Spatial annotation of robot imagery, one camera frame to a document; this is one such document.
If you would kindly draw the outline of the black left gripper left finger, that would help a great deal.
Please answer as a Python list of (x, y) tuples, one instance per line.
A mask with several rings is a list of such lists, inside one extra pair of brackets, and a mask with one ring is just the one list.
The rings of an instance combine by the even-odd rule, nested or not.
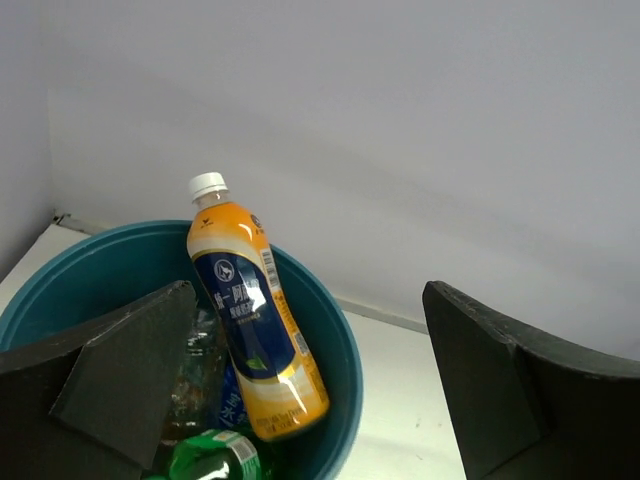
[(196, 295), (174, 282), (1, 355), (4, 479), (138, 479), (151, 468)]

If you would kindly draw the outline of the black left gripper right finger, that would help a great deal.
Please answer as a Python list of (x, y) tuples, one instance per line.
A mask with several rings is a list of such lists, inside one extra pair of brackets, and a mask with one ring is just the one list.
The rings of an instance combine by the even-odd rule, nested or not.
[(422, 294), (468, 479), (636, 479), (639, 364), (495, 311), (442, 281)]

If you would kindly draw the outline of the clear bottle white cap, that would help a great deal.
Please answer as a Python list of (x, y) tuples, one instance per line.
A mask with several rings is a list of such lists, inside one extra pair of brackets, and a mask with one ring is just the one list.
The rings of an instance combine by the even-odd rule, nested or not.
[(198, 308), (171, 392), (162, 444), (175, 444), (205, 430), (222, 384), (226, 352), (219, 315), (212, 309)]

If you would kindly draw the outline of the green plastic bottle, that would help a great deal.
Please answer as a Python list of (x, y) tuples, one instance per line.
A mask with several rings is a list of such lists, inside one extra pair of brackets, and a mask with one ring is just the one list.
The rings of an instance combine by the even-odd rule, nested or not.
[(274, 479), (275, 454), (253, 434), (210, 429), (178, 442), (166, 462), (168, 479)]

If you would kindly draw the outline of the blue label clear bottle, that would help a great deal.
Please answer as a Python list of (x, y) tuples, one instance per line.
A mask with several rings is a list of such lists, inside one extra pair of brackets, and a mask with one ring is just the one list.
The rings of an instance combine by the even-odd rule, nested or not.
[(219, 428), (246, 427), (249, 425), (248, 414), (242, 399), (233, 363), (228, 360), (225, 366), (220, 398), (214, 414), (216, 426)]

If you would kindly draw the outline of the orange bottle dark label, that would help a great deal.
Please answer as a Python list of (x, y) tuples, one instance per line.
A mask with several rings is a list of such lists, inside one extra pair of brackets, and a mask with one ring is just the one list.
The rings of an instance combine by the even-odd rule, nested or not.
[(330, 400), (264, 227), (218, 172), (192, 178), (189, 191), (197, 214), (188, 254), (221, 319), (250, 425), (267, 442), (299, 434), (326, 416)]

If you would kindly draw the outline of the teal and cream bin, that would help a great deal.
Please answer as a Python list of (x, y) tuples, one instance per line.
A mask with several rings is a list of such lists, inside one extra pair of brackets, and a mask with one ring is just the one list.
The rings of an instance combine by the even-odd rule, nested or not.
[[(48, 261), (11, 298), (1, 315), (1, 349), (43, 340), (108, 313), (170, 283), (205, 294), (186, 252), (188, 220), (134, 223), (91, 236)], [(333, 296), (303, 264), (272, 249), (281, 285), (332, 401), (328, 416), (284, 443), (291, 479), (335, 479), (361, 419), (363, 372), (352, 330)]]

